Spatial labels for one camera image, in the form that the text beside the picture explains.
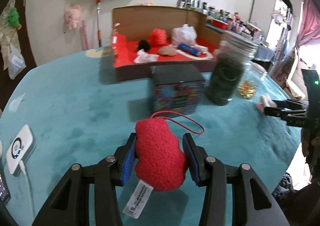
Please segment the person's right hand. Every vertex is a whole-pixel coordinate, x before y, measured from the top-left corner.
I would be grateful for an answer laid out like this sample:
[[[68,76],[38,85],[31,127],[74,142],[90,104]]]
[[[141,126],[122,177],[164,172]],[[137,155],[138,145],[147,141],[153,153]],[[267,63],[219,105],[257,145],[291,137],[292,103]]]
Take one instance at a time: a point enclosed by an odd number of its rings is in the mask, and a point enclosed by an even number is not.
[[[319,159],[319,128],[302,128],[301,144],[306,163],[315,166]]]

